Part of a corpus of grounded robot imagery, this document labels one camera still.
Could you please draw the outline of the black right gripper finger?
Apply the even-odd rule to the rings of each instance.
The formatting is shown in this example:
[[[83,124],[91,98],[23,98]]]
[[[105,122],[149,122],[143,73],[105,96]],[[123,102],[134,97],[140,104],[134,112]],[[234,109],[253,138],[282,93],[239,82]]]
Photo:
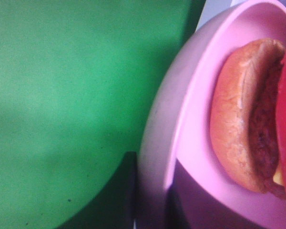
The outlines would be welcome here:
[[[134,229],[137,204],[137,153],[128,151],[119,166],[121,173],[122,209],[120,229]]]

